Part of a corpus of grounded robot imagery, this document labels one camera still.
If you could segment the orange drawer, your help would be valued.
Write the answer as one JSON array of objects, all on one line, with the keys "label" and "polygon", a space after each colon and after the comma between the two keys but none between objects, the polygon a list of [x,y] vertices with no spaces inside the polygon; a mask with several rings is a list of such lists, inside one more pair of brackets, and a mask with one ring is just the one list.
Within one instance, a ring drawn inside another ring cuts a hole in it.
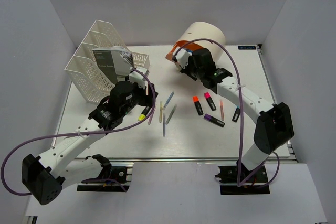
[{"label": "orange drawer", "polygon": [[171,49],[171,51],[168,52],[168,54],[165,56],[165,58],[169,61],[173,61],[173,55],[174,53],[177,52],[178,49],[184,49],[185,51],[192,53],[193,51],[197,50],[197,49],[201,49],[202,46],[198,45],[195,42],[189,43],[188,40],[180,40],[178,42],[175,43],[175,45],[173,46],[173,48]]}]

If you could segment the cream round drawer cabinet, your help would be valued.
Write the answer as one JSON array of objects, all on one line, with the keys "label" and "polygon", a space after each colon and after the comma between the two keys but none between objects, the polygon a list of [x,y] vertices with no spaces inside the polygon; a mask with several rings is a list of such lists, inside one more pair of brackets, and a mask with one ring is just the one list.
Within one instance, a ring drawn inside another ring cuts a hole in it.
[{"label": "cream round drawer cabinet", "polygon": [[[187,30],[182,34],[182,36],[177,40],[176,46],[182,46],[188,41],[200,38],[207,38],[214,40],[221,44],[223,47],[226,46],[226,38],[223,32],[216,26],[206,23],[206,22],[194,22],[192,23]],[[222,49],[209,41],[197,41],[187,45],[185,48],[194,51],[200,49],[201,47],[207,48],[213,57],[215,62],[221,57],[223,51]]]}]

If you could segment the grey setup guide booklet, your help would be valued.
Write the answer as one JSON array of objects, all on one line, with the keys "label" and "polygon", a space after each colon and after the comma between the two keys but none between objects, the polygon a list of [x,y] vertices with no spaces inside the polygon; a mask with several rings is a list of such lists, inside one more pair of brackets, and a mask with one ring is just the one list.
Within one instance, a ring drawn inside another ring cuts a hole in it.
[{"label": "grey setup guide booklet", "polygon": [[122,46],[95,48],[92,52],[98,68],[113,84],[124,80],[134,67],[131,51]]}]

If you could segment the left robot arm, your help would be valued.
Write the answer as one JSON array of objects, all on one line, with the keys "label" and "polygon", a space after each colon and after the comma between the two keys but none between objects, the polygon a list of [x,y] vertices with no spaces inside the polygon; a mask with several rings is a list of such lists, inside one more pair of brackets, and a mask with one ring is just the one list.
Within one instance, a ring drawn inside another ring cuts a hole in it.
[{"label": "left robot arm", "polygon": [[23,185],[41,205],[46,205],[70,185],[85,180],[109,180],[111,164],[100,154],[89,156],[77,166],[72,166],[71,162],[113,130],[120,132],[119,125],[134,107],[152,108],[157,96],[155,86],[150,82],[130,79],[118,82],[75,132],[64,135],[55,147],[23,159]]}]

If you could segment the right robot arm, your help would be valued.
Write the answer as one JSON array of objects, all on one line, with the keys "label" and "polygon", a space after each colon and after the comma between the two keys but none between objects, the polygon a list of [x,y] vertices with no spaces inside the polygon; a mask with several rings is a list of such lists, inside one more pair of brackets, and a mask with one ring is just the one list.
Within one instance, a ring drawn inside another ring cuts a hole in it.
[{"label": "right robot arm", "polygon": [[247,114],[255,123],[254,142],[237,161],[238,177],[250,181],[256,175],[256,168],[293,138],[289,107],[283,102],[271,103],[239,84],[231,72],[216,67],[211,52],[206,48],[192,53],[183,49],[176,54],[174,61],[181,73],[199,80],[205,88],[237,105],[241,114]]}]

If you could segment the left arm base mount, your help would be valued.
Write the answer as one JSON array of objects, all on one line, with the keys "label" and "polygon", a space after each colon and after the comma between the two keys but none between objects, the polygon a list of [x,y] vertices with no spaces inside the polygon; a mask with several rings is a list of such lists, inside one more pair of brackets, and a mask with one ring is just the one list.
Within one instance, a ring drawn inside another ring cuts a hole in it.
[{"label": "left arm base mount", "polygon": [[98,176],[77,185],[79,192],[126,193],[132,181],[132,163],[111,163]]}]

